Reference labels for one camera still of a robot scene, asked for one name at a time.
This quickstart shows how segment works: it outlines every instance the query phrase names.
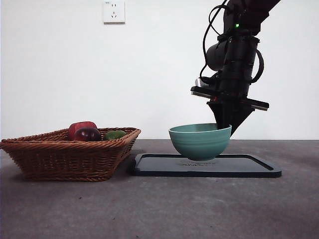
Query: black tray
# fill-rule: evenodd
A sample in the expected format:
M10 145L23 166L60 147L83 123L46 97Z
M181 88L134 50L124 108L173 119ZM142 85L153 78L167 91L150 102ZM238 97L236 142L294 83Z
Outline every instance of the black tray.
M255 156L221 154L193 161L180 154L138 154L133 174L163 177L277 178L281 169Z

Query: robotic arm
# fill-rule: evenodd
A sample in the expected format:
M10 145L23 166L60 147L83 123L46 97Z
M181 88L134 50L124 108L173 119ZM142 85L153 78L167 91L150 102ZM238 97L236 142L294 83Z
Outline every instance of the robotic arm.
M280 0L230 0L227 5L215 7L224 11L224 32L218 35L218 43L203 50L206 66L217 71L212 77L200 77L191 88L193 95L209 98L218 128L232 125L232 134L255 109L266 111L269 104L247 98L249 86L260 78L264 61L257 50L261 23ZM205 37L216 15L210 20ZM254 78L252 71L255 56L259 58L259 70Z

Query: wicker basket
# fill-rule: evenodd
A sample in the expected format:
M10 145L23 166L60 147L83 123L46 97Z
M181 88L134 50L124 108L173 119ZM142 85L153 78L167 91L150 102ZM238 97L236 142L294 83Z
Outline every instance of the wicker basket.
M103 136L111 130L123 130L127 135L108 141L68 141L68 129L3 139L0 148L7 152L31 180L104 181L109 179L118 164L127 157L137 128L100 128Z

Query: black cable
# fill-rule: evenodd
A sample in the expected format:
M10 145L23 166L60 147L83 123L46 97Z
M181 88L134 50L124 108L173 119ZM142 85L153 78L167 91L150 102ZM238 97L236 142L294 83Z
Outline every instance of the black cable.
M218 9L219 11L221 10L221 8L230 11L230 9L229 9L228 6L219 5L218 7L219 7L219 9ZM212 13L213 13L213 10L210 12L209 17L208 17L209 24L210 24L211 28L213 28L213 30L220 36L220 34L218 33L218 31L217 31L217 30L213 27L213 25L210 23L210 21L211 21L211 20L210 20L210 16L211 16Z
M211 16L211 13L215 10L215 9L218 9L217 12L215 13L214 17L212 20L209 21L209 25L208 25L208 28L206 29L206 32L204 34L204 38L203 38L203 52L204 52L204 58L205 58L205 65L203 67L203 69L201 69L200 73L199 73L199 78L201 78L201 74L203 73L203 71L205 70L206 66L207 66L207 56L206 56L206 47L205 47L205 42L206 42L206 36L209 32L209 29L212 27L212 23L214 22L215 18L217 17L218 13L220 12L220 10L222 8L224 9L229 9L229 8L226 8L225 6L225 3L227 2L227 0L224 0L223 3L221 5L218 5L216 7L214 7L212 9L212 11L210 12L210 16Z
M255 83L259 80L259 78L261 77L261 75L263 74L264 68L265 68L265 63L264 63L264 58L262 56L262 54L260 53L259 50L256 49L256 53L259 59L259 67L258 67L258 72L256 74L256 76L249 81L249 83Z

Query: white wall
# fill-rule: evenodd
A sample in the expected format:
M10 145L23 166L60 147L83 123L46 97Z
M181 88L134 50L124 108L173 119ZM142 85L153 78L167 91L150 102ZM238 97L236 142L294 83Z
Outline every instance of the white wall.
M126 0L125 25L104 25L102 2L1 1L2 138L82 120L169 138L172 126L214 122L190 88L204 64L208 14L221 0ZM282 0L262 24L265 71L249 97L270 109L250 115L233 139L319 139L318 8ZM216 42L209 34L207 46Z

